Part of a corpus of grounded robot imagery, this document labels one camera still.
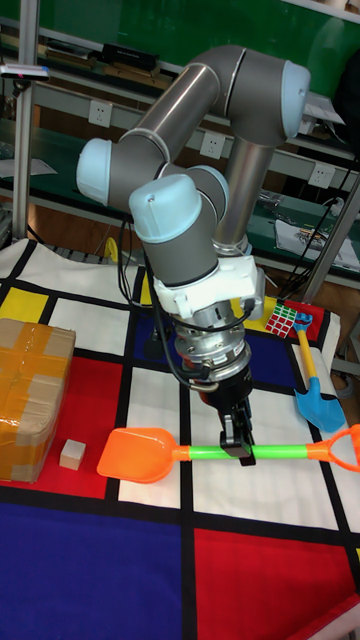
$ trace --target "wall socket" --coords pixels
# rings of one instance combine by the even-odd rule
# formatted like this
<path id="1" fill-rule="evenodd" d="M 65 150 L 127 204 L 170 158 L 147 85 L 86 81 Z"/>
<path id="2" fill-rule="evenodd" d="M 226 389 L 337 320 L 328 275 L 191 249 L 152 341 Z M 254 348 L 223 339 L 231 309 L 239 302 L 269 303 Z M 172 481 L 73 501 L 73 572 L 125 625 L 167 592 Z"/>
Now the wall socket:
<path id="1" fill-rule="evenodd" d="M 205 133 L 200 148 L 200 155 L 218 160 L 221 158 L 224 143 L 225 136 L 222 136 L 219 133 Z"/>
<path id="2" fill-rule="evenodd" d="M 315 164 L 313 172 L 309 178 L 308 184 L 314 187 L 320 187 L 320 189 L 327 189 L 330 186 L 330 182 L 335 175 L 335 167 L 331 164 Z"/>
<path id="3" fill-rule="evenodd" d="M 111 112 L 111 102 L 91 100 L 88 120 L 91 124 L 97 124 L 99 127 L 110 127 Z"/>

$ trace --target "white square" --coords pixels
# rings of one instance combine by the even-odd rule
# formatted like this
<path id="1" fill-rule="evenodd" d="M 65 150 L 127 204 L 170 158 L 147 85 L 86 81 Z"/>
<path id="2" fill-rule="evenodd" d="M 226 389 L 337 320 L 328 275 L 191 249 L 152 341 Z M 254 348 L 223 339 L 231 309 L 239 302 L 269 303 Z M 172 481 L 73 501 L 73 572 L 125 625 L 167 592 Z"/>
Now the white square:
<path id="1" fill-rule="evenodd" d="M 79 349 L 122 356 L 128 321 L 128 311 L 58 300 L 49 325 L 76 331 L 75 346 Z"/>
<path id="2" fill-rule="evenodd" d="M 295 398 L 254 390 L 250 395 L 256 444 L 311 442 Z M 221 425 L 211 407 L 191 398 L 193 445 L 219 444 Z M 282 524 L 337 529 L 317 461 L 259 460 L 241 467 L 235 460 L 193 462 L 195 511 Z"/>
<path id="3" fill-rule="evenodd" d="M 126 273 L 132 291 L 137 269 L 129 267 Z M 127 304 L 120 293 L 116 265 L 83 264 L 67 260 L 41 244 L 36 246 L 19 280 L 53 291 Z"/>
<path id="4" fill-rule="evenodd" d="M 28 240 L 19 240 L 0 251 L 0 278 L 7 278 L 24 253 Z"/>
<path id="5" fill-rule="evenodd" d="M 160 427 L 179 442 L 180 437 L 179 383 L 160 371 L 134 369 L 128 427 Z M 122 480 L 119 500 L 156 507 L 180 508 L 180 463 L 175 462 L 169 475 L 151 484 L 137 484 Z"/>

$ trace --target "red square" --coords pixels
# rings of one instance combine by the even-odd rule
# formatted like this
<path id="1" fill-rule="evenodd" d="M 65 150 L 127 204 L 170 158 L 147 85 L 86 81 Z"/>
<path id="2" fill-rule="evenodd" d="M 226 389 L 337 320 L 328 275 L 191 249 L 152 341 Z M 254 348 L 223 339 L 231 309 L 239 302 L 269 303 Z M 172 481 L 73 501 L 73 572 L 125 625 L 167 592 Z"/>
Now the red square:
<path id="1" fill-rule="evenodd" d="M 313 321 L 309 326 L 306 332 L 306 335 L 308 337 L 308 340 L 317 340 L 319 336 L 319 331 L 322 325 L 322 321 L 324 319 L 324 313 L 325 313 L 324 309 L 320 309 L 320 307 L 313 307 L 310 304 L 293 302 L 292 300 L 291 302 L 287 302 L 286 306 L 289 307 L 290 309 L 294 309 L 297 312 L 309 313 L 312 315 Z M 297 337 L 295 329 L 291 329 L 290 336 L 292 338 Z"/>
<path id="2" fill-rule="evenodd" d="M 354 593 L 343 547 L 195 530 L 198 640 L 288 640 Z"/>
<path id="3" fill-rule="evenodd" d="M 115 426 L 122 366 L 74 357 L 59 424 L 39 479 L 1 485 L 88 498 L 104 498 L 106 478 L 96 471 L 107 437 Z M 78 471 L 59 466 L 66 440 L 86 444 Z"/>

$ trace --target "orange shovel blade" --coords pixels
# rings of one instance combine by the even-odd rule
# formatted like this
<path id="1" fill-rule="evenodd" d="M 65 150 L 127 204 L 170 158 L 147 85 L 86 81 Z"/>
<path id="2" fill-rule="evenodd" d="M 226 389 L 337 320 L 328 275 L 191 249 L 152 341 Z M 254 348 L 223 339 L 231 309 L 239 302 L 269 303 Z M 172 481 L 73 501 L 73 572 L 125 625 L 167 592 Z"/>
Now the orange shovel blade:
<path id="1" fill-rule="evenodd" d="M 173 466 L 177 446 L 165 429 L 114 429 L 109 435 L 97 471 L 102 476 L 156 482 Z"/>

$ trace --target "cardboard box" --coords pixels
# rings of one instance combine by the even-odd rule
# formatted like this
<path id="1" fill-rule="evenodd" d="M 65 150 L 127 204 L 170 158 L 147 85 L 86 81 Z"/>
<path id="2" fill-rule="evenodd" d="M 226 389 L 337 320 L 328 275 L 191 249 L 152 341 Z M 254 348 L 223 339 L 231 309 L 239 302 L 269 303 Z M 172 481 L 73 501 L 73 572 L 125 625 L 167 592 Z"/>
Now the cardboard box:
<path id="1" fill-rule="evenodd" d="M 75 332 L 0 319 L 0 479 L 37 480 L 53 441 Z"/>

